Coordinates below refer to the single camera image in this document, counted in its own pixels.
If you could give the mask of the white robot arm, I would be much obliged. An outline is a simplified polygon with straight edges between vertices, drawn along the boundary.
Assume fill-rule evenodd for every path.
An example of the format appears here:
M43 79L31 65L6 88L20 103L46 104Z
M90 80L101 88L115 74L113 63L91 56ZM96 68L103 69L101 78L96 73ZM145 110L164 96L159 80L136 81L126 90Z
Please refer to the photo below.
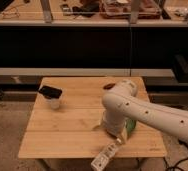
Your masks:
M137 85L128 79L107 84L104 89L104 113L100 126L116 140L93 159L91 167L94 171L104 171L120 146L127 141L137 121L188 143L188 111L138 99Z

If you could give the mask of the green object under arm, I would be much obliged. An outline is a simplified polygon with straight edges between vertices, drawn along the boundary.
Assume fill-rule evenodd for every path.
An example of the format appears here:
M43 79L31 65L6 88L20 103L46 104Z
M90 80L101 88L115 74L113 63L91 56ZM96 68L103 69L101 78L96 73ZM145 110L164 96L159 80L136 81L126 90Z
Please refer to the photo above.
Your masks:
M126 121L126 130L127 130L127 136L130 136L132 132L134 131L136 127L136 121L132 119L128 119Z

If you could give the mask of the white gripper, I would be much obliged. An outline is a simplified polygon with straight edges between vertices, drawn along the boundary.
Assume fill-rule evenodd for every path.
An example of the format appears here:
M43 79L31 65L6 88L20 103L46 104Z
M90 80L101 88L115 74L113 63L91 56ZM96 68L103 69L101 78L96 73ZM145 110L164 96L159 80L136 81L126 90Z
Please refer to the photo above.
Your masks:
M91 162L91 167L94 171L103 171L110 160L118 152L119 147L115 143L105 146L102 151Z

